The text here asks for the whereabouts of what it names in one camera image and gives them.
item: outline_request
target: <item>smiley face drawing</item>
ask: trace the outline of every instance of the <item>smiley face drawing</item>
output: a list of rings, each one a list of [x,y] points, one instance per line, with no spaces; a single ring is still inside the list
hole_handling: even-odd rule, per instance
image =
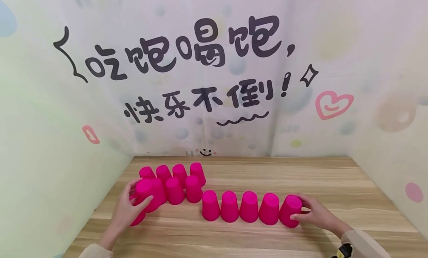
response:
[[[208,153],[207,153],[207,150],[205,148],[202,151],[199,151],[199,153],[202,156],[211,156],[212,154],[214,154],[214,155],[217,154],[217,152],[212,152],[211,149],[209,149]]]

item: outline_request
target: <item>sleeve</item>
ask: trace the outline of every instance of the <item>sleeve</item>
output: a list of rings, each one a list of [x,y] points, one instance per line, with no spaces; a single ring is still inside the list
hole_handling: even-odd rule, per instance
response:
[[[391,258],[379,243],[361,230],[346,232],[341,242],[352,245],[352,258]]]
[[[113,258],[113,252],[104,249],[98,244],[91,244],[83,250],[79,258]]]

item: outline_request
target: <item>upside-down cup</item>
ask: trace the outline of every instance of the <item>upside-down cup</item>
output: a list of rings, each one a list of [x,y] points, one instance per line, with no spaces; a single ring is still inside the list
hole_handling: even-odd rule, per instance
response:
[[[206,221],[215,221],[220,216],[220,206],[217,194],[213,190],[207,190],[202,196],[202,216]]]
[[[299,225],[299,221],[291,220],[290,216],[295,213],[301,213],[302,200],[296,195],[288,195],[285,197],[284,203],[279,210],[279,221],[286,227],[295,228]]]
[[[202,199],[202,188],[196,176],[189,176],[186,179],[186,197],[190,203],[197,203]]]
[[[160,207],[160,205],[163,205],[168,200],[166,198],[166,191],[165,187],[162,184],[162,181],[159,178],[153,178],[150,180],[152,182],[152,189],[153,189],[153,200],[155,203]]]
[[[146,166],[140,169],[140,177],[143,179],[153,179],[155,178],[155,173],[150,166]]]
[[[207,180],[205,178],[202,165],[199,162],[194,162],[190,165],[190,175],[197,176],[197,178],[199,179],[199,184],[201,184],[201,187],[205,186]]]
[[[145,217],[146,217],[146,212],[141,211],[141,213],[135,218],[135,220],[129,226],[138,225],[139,223],[141,223],[144,220]]]
[[[162,181],[163,185],[165,185],[166,181],[172,177],[171,172],[166,165],[160,165],[156,168],[156,176]]]
[[[185,192],[177,177],[171,177],[166,181],[166,193],[172,205],[178,205],[185,199]]]
[[[150,181],[150,179],[143,179],[143,180],[140,180],[138,183],[136,183],[135,195],[136,195],[136,199],[134,202],[134,206],[143,202],[143,200],[145,200],[148,196],[153,195],[152,182]]]
[[[129,200],[133,200],[133,199],[136,199],[136,198],[137,198],[136,192],[129,195]],[[138,216],[135,218],[135,220],[129,226],[138,225],[139,223],[141,223],[144,220],[145,217],[146,217],[146,212],[144,212],[142,210],[141,213],[138,214]]]
[[[259,218],[267,225],[275,225],[279,218],[279,198],[273,193],[266,193],[259,210]]]
[[[232,191],[226,191],[221,197],[221,218],[225,222],[235,222],[239,217],[238,200]]]
[[[187,173],[185,166],[181,163],[174,165],[172,168],[172,176],[177,177],[182,188],[186,188]]]
[[[245,191],[242,195],[239,216],[247,223],[253,223],[259,218],[257,195],[253,191]]]

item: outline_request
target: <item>heart drawing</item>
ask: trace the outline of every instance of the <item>heart drawing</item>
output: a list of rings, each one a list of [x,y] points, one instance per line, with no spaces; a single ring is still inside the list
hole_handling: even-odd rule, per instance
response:
[[[89,125],[85,125],[82,127],[83,132],[85,133],[86,138],[89,140],[89,142],[93,144],[99,144],[100,141],[97,137],[97,135],[94,132],[94,129],[90,127]]]
[[[343,109],[340,109],[340,106],[333,106],[333,107],[329,107],[328,105],[324,105],[324,109],[326,111],[329,112],[333,112],[332,114],[327,114],[325,115],[321,109],[321,99],[325,96],[330,96],[331,97],[331,103],[332,104],[336,104],[341,100],[346,99],[348,101],[347,105],[345,107],[343,107]],[[344,114],[347,109],[349,109],[349,107],[352,105],[352,102],[354,102],[354,96],[350,95],[350,94],[345,94],[345,95],[340,95],[337,96],[336,92],[334,91],[324,91],[321,94],[318,95],[318,97],[315,100],[315,108],[317,110],[318,116],[321,118],[321,120],[328,120],[330,118],[334,118],[337,117],[339,115]]]

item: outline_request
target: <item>exclamation mark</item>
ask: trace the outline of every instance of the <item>exclamation mark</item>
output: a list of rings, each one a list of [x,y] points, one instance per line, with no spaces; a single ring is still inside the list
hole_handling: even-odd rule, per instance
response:
[[[288,84],[290,83],[290,78],[292,77],[291,72],[287,72],[284,76],[284,82],[282,83],[282,93],[281,97],[285,97],[287,95]]]

